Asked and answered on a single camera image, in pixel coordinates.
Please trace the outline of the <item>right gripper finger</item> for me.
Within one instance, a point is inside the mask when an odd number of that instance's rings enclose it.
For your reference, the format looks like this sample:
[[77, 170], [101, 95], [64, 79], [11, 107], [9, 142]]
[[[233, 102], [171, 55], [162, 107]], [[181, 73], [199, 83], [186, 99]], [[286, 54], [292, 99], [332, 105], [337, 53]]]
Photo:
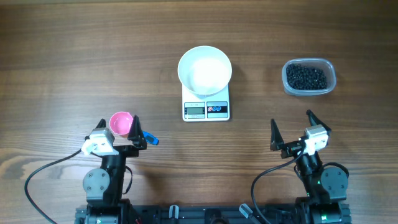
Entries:
[[282, 135], [277, 127], [275, 119], [271, 119], [271, 141], [270, 141], [270, 150], [279, 151], [282, 149], [284, 145], [284, 140]]
[[328, 133], [331, 132], [331, 128], [327, 126], [323, 121], [318, 119], [317, 116], [311, 110], [307, 110], [306, 115], [308, 116], [308, 120], [311, 126], [322, 125]]

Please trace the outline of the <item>pink scoop with blue handle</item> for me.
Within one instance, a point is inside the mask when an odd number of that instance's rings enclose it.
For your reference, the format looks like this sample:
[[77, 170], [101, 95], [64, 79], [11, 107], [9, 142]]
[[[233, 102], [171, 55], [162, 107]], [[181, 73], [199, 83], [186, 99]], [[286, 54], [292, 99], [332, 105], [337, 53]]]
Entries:
[[[112, 115], [109, 120], [109, 128], [114, 134], [126, 135], [128, 134], [133, 122], [133, 116], [129, 112], [120, 111]], [[143, 131], [146, 141], [152, 145], [158, 145], [160, 141], [152, 134]]]

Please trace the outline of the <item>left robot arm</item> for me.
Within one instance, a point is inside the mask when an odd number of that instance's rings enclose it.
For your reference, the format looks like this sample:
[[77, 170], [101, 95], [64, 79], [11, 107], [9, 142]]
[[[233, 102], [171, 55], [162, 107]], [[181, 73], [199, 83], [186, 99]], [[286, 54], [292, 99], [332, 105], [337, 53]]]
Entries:
[[138, 157], [140, 150], [147, 149], [147, 142], [138, 116], [132, 119], [127, 139], [132, 143], [114, 146], [115, 137], [102, 119], [86, 137], [81, 150], [101, 158], [101, 166], [90, 170], [83, 179], [88, 205], [76, 213], [75, 222], [84, 224], [141, 223], [140, 215], [130, 200], [123, 199], [124, 174], [128, 170], [128, 157]]

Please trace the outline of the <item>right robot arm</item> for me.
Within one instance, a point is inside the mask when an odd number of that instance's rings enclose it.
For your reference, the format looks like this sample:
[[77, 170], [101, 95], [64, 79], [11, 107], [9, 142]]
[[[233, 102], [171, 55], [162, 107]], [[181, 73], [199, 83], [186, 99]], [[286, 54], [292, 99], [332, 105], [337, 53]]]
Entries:
[[296, 141], [284, 142], [276, 121], [271, 120], [272, 151], [280, 151], [281, 158], [292, 158], [294, 171], [302, 181], [306, 197], [296, 199], [292, 208], [293, 223], [351, 223], [349, 205], [346, 200], [348, 188], [348, 169], [337, 163], [324, 164], [319, 151], [326, 148], [331, 128], [318, 119], [315, 114], [306, 112], [310, 127]]

